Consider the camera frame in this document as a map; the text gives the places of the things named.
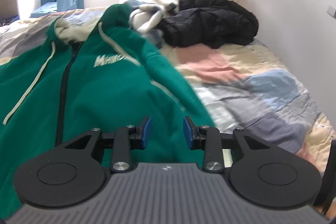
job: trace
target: gray ribbed platform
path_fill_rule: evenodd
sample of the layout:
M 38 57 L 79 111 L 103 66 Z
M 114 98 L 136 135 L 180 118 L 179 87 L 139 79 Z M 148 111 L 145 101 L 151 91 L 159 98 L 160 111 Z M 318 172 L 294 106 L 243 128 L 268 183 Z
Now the gray ribbed platform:
M 306 206 L 270 211 L 238 197 L 196 164 L 139 164 L 111 177 L 91 200 L 63 210 L 24 205 L 7 224 L 325 224 Z

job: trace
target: green hoodie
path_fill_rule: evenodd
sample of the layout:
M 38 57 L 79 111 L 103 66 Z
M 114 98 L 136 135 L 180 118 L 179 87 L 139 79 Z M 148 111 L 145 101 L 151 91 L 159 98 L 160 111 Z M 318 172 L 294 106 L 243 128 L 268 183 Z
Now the green hoodie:
M 56 136 L 60 143 L 93 127 L 111 132 L 150 115 L 147 149 L 133 150 L 134 161 L 202 162 L 201 151 L 187 148 L 183 117 L 213 122 L 167 59 L 129 29 L 129 14 L 113 5 L 97 24 L 58 19 L 43 45 L 0 66 L 0 218 L 21 205 L 16 168 L 54 147 Z

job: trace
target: hoodie zipper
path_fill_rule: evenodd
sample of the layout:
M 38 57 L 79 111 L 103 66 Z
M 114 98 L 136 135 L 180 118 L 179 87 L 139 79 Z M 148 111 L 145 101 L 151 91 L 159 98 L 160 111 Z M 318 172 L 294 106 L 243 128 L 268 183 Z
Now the hoodie zipper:
M 66 104 L 66 99 L 67 99 L 69 72 L 82 45 L 83 45 L 83 42 L 76 42 L 76 43 L 71 44 L 71 49 L 72 49 L 71 60 L 67 64 L 63 72 L 63 76 L 61 80 L 61 91 L 60 91 L 60 96 L 59 96 L 59 110 L 58 110 L 55 146 L 58 146 L 63 142 L 64 112 L 65 112 L 65 104 Z

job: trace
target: white cloth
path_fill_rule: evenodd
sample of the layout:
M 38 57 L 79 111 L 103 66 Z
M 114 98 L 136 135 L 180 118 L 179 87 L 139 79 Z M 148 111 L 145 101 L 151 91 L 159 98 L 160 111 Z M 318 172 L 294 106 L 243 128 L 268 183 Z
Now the white cloth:
M 169 16 L 169 11 L 174 7 L 174 12 L 179 11 L 179 0 L 137 0 L 145 4 L 139 5 L 129 18 L 129 24 L 137 32 L 146 34 L 155 28 L 161 19 Z

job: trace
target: patchwork quilt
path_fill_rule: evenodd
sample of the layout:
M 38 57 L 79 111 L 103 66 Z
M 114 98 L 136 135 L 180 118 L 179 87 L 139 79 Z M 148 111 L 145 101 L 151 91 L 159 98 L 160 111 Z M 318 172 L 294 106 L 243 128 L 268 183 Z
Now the patchwork quilt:
M 221 132 L 243 125 L 325 170 L 335 131 L 308 90 L 267 47 L 258 41 L 219 49 L 164 44 L 160 51 L 189 81 Z

